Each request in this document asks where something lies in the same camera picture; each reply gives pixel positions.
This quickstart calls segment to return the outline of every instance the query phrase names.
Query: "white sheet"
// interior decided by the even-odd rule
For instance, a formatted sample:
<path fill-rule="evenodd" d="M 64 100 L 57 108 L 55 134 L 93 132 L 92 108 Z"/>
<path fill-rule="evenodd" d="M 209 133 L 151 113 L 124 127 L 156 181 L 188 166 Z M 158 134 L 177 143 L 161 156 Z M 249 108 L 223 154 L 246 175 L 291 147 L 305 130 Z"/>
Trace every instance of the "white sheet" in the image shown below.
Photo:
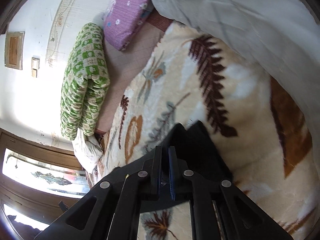
<path fill-rule="evenodd" d="M 320 173 L 320 27 L 299 0 L 152 0 L 170 19 L 258 61 L 292 96 L 312 134 Z"/>

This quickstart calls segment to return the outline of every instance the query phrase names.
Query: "brown leaf print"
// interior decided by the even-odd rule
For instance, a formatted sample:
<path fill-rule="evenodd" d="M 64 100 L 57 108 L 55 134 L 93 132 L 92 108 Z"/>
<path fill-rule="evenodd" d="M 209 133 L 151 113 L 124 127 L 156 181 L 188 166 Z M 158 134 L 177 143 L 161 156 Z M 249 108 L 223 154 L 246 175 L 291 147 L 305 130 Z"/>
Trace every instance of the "brown leaf print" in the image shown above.
<path fill-rule="evenodd" d="M 283 149 L 286 178 L 312 148 L 312 138 L 303 113 L 274 78 L 271 78 L 270 104 Z"/>
<path fill-rule="evenodd" d="M 282 221 L 279 221 L 278 224 L 286 230 L 290 235 L 292 235 L 295 231 L 299 230 L 303 225 L 308 221 L 308 219 L 311 217 L 311 215 L 314 213 L 316 208 L 311 210 L 305 217 L 303 217 L 300 220 L 295 220 L 294 222 L 287 224 Z"/>
<path fill-rule="evenodd" d="M 163 210 L 160 217 L 157 212 L 154 212 L 153 218 L 144 220 L 143 225 L 150 230 L 151 238 L 155 236 L 158 240 L 165 240 L 167 232 L 170 232 L 172 236 L 178 240 L 175 234 L 169 230 L 170 215 L 167 210 Z"/>
<path fill-rule="evenodd" d="M 134 116 L 129 123 L 127 135 L 125 137 L 125 144 L 124 144 L 125 164 L 128 164 L 128 161 L 133 154 L 134 147 L 140 141 L 142 123 L 143 123 L 142 115 L 139 115 L 138 118 Z"/>
<path fill-rule="evenodd" d="M 224 77 L 218 74 L 225 67 L 219 63 L 222 57 L 217 55 L 221 49 L 212 48 L 216 43 L 210 41 L 211 38 L 212 36 L 203 35 L 192 40 L 189 56 L 198 62 L 197 74 L 200 75 L 202 96 L 207 106 L 207 121 L 214 128 L 214 133 L 220 131 L 225 137 L 238 136 L 234 127 L 225 124 L 228 120 L 226 117 L 228 111 L 219 101 L 223 99 L 220 90 L 224 88 L 219 81 Z"/>
<path fill-rule="evenodd" d="M 125 119 L 125 114 L 127 113 L 128 110 L 128 103 L 129 100 L 127 97 L 125 97 L 125 95 L 122 96 L 121 102 L 120 102 L 120 106 L 123 109 L 123 114 L 122 114 L 122 118 L 121 118 L 121 124 L 120 124 L 120 130 L 119 130 L 119 149 L 121 149 L 121 131 L 122 131 L 122 127 L 123 127 L 123 123 L 124 123 L 124 119 Z"/>

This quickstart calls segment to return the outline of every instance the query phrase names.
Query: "window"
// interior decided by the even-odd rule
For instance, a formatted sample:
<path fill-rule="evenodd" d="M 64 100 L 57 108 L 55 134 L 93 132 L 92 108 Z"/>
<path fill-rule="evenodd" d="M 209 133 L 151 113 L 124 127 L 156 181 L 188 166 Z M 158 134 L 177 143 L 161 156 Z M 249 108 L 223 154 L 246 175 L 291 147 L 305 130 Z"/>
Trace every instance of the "window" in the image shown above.
<path fill-rule="evenodd" d="M 84 171 L 36 161 L 6 149 L 2 173 L 28 187 L 55 195 L 82 198 L 90 188 Z"/>
<path fill-rule="evenodd" d="M 21 213 L 19 213 L 18 211 L 15 211 L 14 209 L 7 206 L 6 204 L 4 204 L 4 213 L 6 214 L 6 216 L 9 216 L 9 215 L 17 216 L 15 219 L 16 222 L 22 223 L 28 226 L 32 226 L 33 228 L 38 228 L 41 231 L 45 230 L 49 226 L 48 224 L 41 223 L 37 220 L 34 220 L 25 215 L 22 215 Z"/>

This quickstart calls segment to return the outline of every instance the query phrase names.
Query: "leaf pattern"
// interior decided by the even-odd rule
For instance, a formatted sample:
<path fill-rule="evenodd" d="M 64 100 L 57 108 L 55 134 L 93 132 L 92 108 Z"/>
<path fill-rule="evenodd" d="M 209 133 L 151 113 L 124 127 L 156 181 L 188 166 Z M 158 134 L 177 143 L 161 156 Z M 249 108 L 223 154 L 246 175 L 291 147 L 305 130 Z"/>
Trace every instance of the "leaf pattern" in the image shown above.
<path fill-rule="evenodd" d="M 133 154 L 133 149 L 140 141 L 142 123 L 143 123 L 142 115 L 139 115 L 138 118 L 134 116 L 129 123 L 127 135 L 125 137 L 125 144 L 124 144 L 125 164 L 129 163 L 129 159 Z"/>
<path fill-rule="evenodd" d="M 298 231 L 311 217 L 311 215 L 315 212 L 316 208 L 311 210 L 306 216 L 304 216 L 301 219 L 297 219 L 294 222 L 287 224 L 282 221 L 278 222 L 278 224 L 286 230 L 290 235 L 292 235 L 295 231 Z"/>
<path fill-rule="evenodd" d="M 202 96 L 207 106 L 207 121 L 214 128 L 214 133 L 220 131 L 225 137 L 238 136 L 234 127 L 225 124 L 228 120 L 226 117 L 228 111 L 219 101 L 223 99 L 220 93 L 223 85 L 219 81 L 224 77 L 218 74 L 225 67 L 219 63 L 222 57 L 217 55 L 221 49 L 212 48 L 216 43 L 210 41 L 211 38 L 212 36 L 203 35 L 192 40 L 188 55 L 198 62 L 197 74 L 200 75 Z"/>
<path fill-rule="evenodd" d="M 85 179 L 88 182 L 89 188 L 92 189 L 93 188 L 92 181 L 90 179 L 89 173 L 86 170 L 85 170 Z"/>
<path fill-rule="evenodd" d="M 98 177 L 98 165 L 95 166 L 95 168 L 93 169 L 93 174 L 95 175 L 95 177 Z"/>
<path fill-rule="evenodd" d="M 149 134 L 150 140 L 146 142 L 144 149 L 151 151 L 158 143 L 160 143 L 168 134 L 175 123 L 175 111 L 177 107 L 185 100 L 190 93 L 185 94 L 175 105 L 172 102 L 167 102 L 167 111 L 162 112 L 161 118 L 157 118 L 157 128 Z"/>
<path fill-rule="evenodd" d="M 107 168 L 108 168 L 108 161 L 109 161 L 110 152 L 111 152 L 112 145 L 113 145 L 113 142 L 115 140 L 116 134 L 117 134 L 117 129 L 115 129 L 115 131 L 113 132 L 113 135 L 111 137 L 110 144 L 109 144 L 109 147 L 108 147 L 108 155 L 107 155 L 107 161 L 106 161 L 106 167 Z"/>
<path fill-rule="evenodd" d="M 165 209 L 153 213 L 144 213 L 141 216 L 143 227 L 147 232 L 147 240 L 165 240 L 168 232 L 171 233 L 176 240 L 178 240 L 175 234 L 169 230 L 171 214 L 172 209 Z"/>
<path fill-rule="evenodd" d="M 144 82 L 139 92 L 137 102 L 139 102 L 142 94 L 145 92 L 144 101 L 143 101 L 143 103 L 145 103 L 150 95 L 152 84 L 154 82 L 157 82 L 162 76 L 166 74 L 166 71 L 165 71 L 166 67 L 164 62 L 160 63 L 163 57 L 163 54 L 164 54 L 164 51 L 162 52 L 157 62 L 156 62 L 156 58 L 154 57 L 151 67 L 146 72 L 144 70 L 142 71 L 142 75 L 145 77 L 146 81 Z"/>
<path fill-rule="evenodd" d="M 287 91 L 271 78 L 271 112 L 283 151 L 284 177 L 304 159 L 312 148 L 312 138 L 302 111 Z"/>
<path fill-rule="evenodd" d="M 122 96 L 121 99 L 121 103 L 120 106 L 123 109 L 123 114 L 122 114 L 122 118 L 121 118 L 121 124 L 120 124 L 120 130 L 119 130 L 119 149 L 121 149 L 121 131 L 122 131 L 122 127 L 123 127 L 123 123 L 124 123 L 124 119 L 125 119 L 125 114 L 127 113 L 128 110 L 128 103 L 129 100 L 127 97 L 125 97 L 125 95 Z"/>

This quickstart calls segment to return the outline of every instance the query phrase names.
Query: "wooden trim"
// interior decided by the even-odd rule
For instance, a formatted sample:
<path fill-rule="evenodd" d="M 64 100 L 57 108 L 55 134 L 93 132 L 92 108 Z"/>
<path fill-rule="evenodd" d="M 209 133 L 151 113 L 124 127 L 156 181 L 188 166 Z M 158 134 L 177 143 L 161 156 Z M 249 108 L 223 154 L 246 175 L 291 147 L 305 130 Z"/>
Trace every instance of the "wooden trim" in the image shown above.
<path fill-rule="evenodd" d="M 60 149 L 60 148 L 56 148 L 56 147 L 52 147 L 52 146 L 46 146 L 46 145 L 42 145 L 40 143 L 29 141 L 29 140 L 26 140 L 26 139 L 24 139 L 22 137 L 16 136 L 13 133 L 10 133 L 10 132 L 2 129 L 2 128 L 0 128 L 0 138 L 1 138 L 1 132 L 6 134 L 6 135 L 9 135 L 10 137 L 18 139 L 18 140 L 20 140 L 20 141 L 22 141 L 24 143 L 31 144 L 31 145 L 34 145 L 34 146 L 37 146 L 37 147 L 40 147 L 40 148 L 43 148 L 43 149 L 47 149 L 47 150 L 51 150 L 51 151 L 59 152 L 59 153 L 64 153 L 64 154 L 68 154 L 68 155 L 72 155 L 72 156 L 75 155 L 73 151 L 64 150 L 64 149 Z"/>
<path fill-rule="evenodd" d="M 14 148 L 13 150 L 15 151 L 18 149 L 18 153 L 20 153 L 20 150 L 23 150 L 21 153 L 25 156 L 28 156 L 26 152 L 38 152 L 39 155 L 44 156 L 42 158 L 50 158 L 52 155 L 52 152 L 49 150 L 40 149 L 36 146 L 28 145 L 19 140 L 11 141 L 11 138 L 12 137 L 4 134 L 3 132 L 1 133 L 0 168 L 3 166 L 6 148 Z M 72 163 L 72 161 L 66 159 L 66 156 L 68 158 L 75 158 L 75 156 L 64 154 L 63 156 L 59 156 L 59 158 L 65 160 L 66 163 Z M 75 168 L 74 165 L 72 167 L 69 165 L 62 165 L 62 167 L 64 166 L 72 169 Z M 2 203 L 11 206 L 18 212 L 46 224 L 52 223 L 62 214 L 62 211 L 59 207 L 59 202 L 61 200 L 68 206 L 72 206 L 78 201 L 76 198 L 54 195 L 25 186 L 5 176 L 2 174 L 2 172 L 0 172 L 0 200 Z"/>
<path fill-rule="evenodd" d="M 72 170 L 82 169 L 81 164 L 74 155 L 47 150 L 45 148 L 28 144 L 5 133 L 1 134 L 0 144 L 18 154 L 43 163 L 49 163 L 51 165 L 60 166 Z"/>
<path fill-rule="evenodd" d="M 20 10 L 20 8 L 25 4 L 27 0 L 10 0 L 7 6 L 0 14 L 0 33 L 2 33 L 7 24 L 11 22 L 15 14 Z"/>
<path fill-rule="evenodd" d="M 6 25 L 6 26 L 3 28 L 3 30 L 2 30 L 2 32 L 1 32 L 0 34 L 5 34 L 5 33 L 7 32 L 7 29 L 8 29 L 8 25 Z"/>

